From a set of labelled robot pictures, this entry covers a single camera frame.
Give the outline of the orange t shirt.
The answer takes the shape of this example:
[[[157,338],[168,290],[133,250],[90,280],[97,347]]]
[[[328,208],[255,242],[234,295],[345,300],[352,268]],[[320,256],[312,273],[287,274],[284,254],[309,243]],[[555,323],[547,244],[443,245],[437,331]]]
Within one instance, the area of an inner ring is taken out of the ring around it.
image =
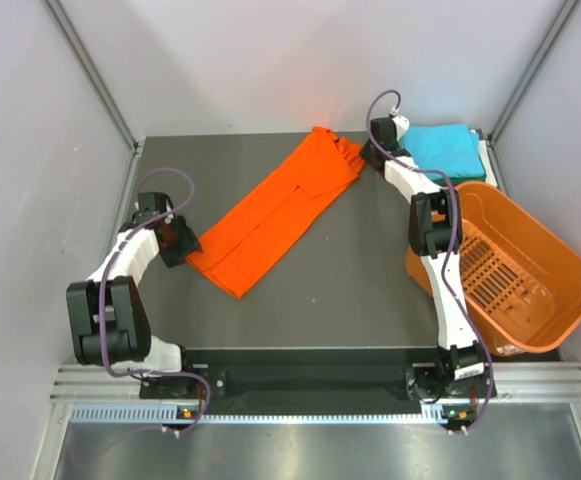
[[[201,236],[188,263],[231,296],[248,293],[351,186],[362,145],[315,127],[259,185]]]

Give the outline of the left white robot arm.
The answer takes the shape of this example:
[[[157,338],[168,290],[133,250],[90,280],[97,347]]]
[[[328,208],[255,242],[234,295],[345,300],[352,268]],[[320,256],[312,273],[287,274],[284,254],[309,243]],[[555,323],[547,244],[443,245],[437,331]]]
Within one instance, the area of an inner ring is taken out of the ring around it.
[[[67,288],[77,362],[109,368],[115,376],[162,376],[173,395],[190,394],[197,374],[184,364],[182,347],[152,334],[139,285],[153,260],[178,267],[200,250],[199,239],[168,195],[139,194],[137,211],[122,225],[102,265]]]

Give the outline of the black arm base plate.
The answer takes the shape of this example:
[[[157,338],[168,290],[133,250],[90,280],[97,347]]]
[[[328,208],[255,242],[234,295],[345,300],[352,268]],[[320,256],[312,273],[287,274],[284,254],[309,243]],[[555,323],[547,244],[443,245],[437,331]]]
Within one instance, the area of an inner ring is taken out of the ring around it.
[[[210,414],[402,414],[420,401],[467,403],[483,386],[439,395],[436,347],[189,349],[211,387]]]

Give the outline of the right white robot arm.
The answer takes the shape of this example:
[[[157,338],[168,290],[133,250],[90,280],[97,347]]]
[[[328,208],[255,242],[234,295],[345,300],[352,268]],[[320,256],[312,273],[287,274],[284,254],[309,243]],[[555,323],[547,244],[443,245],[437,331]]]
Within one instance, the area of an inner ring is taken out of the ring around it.
[[[408,239],[427,274],[438,320],[439,395],[457,396],[470,387],[494,387],[489,354],[467,311],[460,274],[461,209],[451,183],[441,186],[399,148],[409,126],[403,116],[366,119],[362,158],[409,203]]]

